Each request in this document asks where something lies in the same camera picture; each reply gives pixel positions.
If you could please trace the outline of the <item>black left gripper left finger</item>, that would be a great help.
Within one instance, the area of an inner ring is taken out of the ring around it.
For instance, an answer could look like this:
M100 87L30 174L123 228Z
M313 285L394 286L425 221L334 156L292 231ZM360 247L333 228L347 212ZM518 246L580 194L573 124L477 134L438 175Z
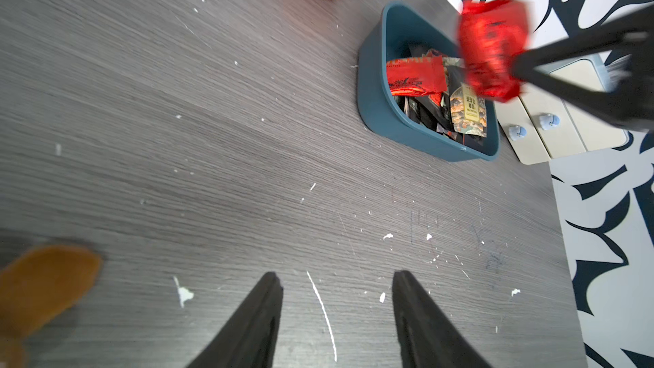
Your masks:
M271 368L283 296L277 274L265 273L188 368Z

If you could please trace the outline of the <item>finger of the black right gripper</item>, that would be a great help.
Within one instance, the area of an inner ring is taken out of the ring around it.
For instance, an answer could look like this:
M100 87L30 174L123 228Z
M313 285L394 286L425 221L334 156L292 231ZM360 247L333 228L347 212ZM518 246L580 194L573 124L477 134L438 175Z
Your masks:
M653 129L653 6L516 56L514 77L631 131Z

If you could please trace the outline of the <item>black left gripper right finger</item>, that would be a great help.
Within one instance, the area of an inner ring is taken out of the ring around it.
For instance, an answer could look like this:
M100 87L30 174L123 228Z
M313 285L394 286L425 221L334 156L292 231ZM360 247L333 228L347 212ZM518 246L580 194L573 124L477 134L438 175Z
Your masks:
M403 368L491 366L410 271L394 273L392 293Z

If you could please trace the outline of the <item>red foil tea bag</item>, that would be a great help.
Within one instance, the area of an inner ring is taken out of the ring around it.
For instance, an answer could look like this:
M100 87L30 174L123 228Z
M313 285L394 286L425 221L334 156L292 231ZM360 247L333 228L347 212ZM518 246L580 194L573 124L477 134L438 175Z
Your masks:
M519 0L467 0L457 28L467 83L476 95L508 102L520 94L511 73L514 59L526 51L530 33L526 4Z

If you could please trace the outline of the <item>yellow oolong tea bag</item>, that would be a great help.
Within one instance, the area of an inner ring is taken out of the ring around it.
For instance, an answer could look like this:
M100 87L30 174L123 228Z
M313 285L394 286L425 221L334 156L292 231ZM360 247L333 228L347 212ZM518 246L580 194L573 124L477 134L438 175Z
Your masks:
M457 133L487 137L485 100L478 97L470 85L462 83L450 96L450 115Z

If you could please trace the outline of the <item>small red tea bag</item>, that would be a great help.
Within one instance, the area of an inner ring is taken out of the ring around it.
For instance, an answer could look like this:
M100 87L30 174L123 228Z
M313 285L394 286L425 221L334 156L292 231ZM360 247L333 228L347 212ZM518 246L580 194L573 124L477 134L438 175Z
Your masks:
M442 56L389 61L386 74L388 87L394 96L441 95L448 87Z

